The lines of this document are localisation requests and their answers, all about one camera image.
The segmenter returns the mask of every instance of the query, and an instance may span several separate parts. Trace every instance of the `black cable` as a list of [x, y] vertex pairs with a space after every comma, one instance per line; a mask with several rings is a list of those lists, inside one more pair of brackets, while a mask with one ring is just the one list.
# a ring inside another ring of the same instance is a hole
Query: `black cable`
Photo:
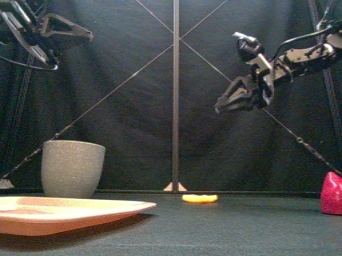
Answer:
[[17, 65], [20, 67], [29, 68], [29, 69], [38, 70], [38, 71], [56, 71], [58, 69], [58, 65], [53, 65], [52, 68], [42, 68], [42, 67], [29, 66], [29, 65], [26, 65], [24, 63], [13, 61], [13, 60], [2, 57], [2, 56], [0, 56], [0, 60], [2, 60], [5, 62], [9, 62], [10, 64]]

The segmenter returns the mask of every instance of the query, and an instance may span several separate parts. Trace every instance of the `gray plastic cup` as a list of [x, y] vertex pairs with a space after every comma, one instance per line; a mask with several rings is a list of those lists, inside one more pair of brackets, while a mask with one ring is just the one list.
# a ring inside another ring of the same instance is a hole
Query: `gray plastic cup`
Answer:
[[98, 185], [105, 148], [101, 145], [50, 140], [42, 145], [41, 185], [48, 197], [89, 198]]

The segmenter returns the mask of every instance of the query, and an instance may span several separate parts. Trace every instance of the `table surface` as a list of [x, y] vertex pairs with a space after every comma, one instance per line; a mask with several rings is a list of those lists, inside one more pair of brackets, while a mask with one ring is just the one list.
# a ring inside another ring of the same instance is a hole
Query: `table surface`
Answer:
[[124, 220], [49, 236], [0, 234], [0, 255], [273, 256], [342, 252], [342, 216], [322, 214], [315, 198], [219, 195], [215, 203], [191, 204], [177, 194], [98, 193], [93, 199], [155, 202], [156, 207]]

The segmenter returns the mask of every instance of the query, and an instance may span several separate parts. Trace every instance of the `banana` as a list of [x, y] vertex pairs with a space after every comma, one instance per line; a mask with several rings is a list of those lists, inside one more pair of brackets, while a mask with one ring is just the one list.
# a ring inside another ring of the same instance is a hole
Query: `banana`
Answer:
[[181, 195], [181, 200], [187, 203], [207, 204], [217, 201], [217, 195]]

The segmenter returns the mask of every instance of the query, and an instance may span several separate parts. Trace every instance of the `black backdrop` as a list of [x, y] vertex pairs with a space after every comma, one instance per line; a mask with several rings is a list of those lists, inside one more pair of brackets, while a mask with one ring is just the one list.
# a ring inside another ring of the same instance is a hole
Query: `black backdrop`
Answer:
[[[312, 32], [310, 4], [322, 13], [315, 1], [181, 0], [177, 90], [173, 1], [50, 1], [48, 11], [94, 39], [64, 52], [56, 72], [1, 64], [1, 173], [108, 96], [60, 137], [105, 146], [98, 189], [159, 191], [173, 180], [200, 191], [319, 192], [328, 168], [265, 113], [213, 111], [229, 80], [248, 72], [232, 33], [257, 37], [272, 55], [285, 39]], [[339, 115], [324, 84], [319, 73], [280, 86], [267, 111], [339, 166]], [[9, 178], [17, 188], [40, 188], [40, 155]]]

